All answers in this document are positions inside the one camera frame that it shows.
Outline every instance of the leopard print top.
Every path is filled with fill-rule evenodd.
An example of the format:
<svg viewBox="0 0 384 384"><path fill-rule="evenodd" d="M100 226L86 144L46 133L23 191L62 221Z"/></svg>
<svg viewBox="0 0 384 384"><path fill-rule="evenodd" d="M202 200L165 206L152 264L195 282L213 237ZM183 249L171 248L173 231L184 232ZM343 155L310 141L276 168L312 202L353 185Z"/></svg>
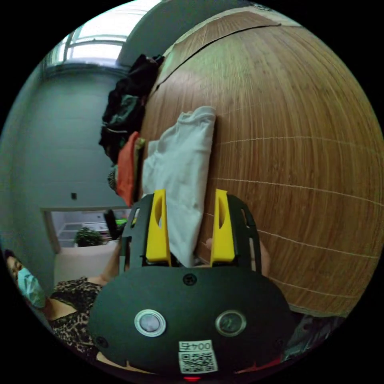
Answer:
<svg viewBox="0 0 384 384"><path fill-rule="evenodd" d="M89 311L101 289L101 285L90 283L86 277L81 277L59 282L51 295L52 299L76 309L74 313L49 321L54 334L89 362L94 362L98 353L87 332Z"/></svg>

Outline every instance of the window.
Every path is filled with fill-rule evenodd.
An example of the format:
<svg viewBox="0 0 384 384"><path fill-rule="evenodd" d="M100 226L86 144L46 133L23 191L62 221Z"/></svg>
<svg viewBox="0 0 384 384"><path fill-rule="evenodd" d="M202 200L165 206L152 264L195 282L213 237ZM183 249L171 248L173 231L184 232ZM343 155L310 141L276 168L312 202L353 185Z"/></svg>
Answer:
<svg viewBox="0 0 384 384"><path fill-rule="evenodd" d="M135 0L89 20L51 52L48 65L66 61L115 63L140 19L161 0Z"/></svg>

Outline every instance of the yellow plastic bracket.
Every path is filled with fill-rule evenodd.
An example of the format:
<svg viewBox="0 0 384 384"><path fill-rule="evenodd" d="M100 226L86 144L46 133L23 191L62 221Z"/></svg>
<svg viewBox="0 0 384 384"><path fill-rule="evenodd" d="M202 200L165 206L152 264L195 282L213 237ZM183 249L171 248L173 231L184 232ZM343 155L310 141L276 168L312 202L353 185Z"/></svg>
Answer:
<svg viewBox="0 0 384 384"><path fill-rule="evenodd" d="M153 196L146 258L150 263L168 262L168 265L171 266L165 189L156 190Z"/></svg>
<svg viewBox="0 0 384 384"><path fill-rule="evenodd" d="M235 258L227 191L216 189L211 267L215 262L231 263Z"/></svg>

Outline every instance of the potted plant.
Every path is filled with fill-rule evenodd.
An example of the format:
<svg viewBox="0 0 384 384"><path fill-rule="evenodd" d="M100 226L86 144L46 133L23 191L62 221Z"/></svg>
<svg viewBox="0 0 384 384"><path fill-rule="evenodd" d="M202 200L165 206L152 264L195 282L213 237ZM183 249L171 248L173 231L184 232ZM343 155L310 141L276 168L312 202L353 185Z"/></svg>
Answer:
<svg viewBox="0 0 384 384"><path fill-rule="evenodd" d="M97 245L103 245L104 239L99 232L88 227L83 227L77 231L75 243L79 247L93 247Z"/></svg>

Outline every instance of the woman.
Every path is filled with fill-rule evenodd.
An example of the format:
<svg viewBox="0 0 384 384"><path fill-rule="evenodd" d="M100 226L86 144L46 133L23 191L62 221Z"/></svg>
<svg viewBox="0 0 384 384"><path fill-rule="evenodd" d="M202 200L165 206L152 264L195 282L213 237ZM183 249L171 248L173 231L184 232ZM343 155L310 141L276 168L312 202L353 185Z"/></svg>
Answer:
<svg viewBox="0 0 384 384"><path fill-rule="evenodd" d="M211 249L212 239L207 240L206 247ZM261 241L260 249L262 274L268 276L270 256ZM126 367L121 367L109 361L96 348L87 332L89 312L98 293L104 285L118 275L120 251L121 239L100 276L59 282L49 298L45 296L37 279L20 263L12 251L6 250L5 257L8 269L23 296L30 305L41 310L53 333L68 348L76 354L81 354L90 363L99 361L122 369L144 372L131 367L128 362Z"/></svg>

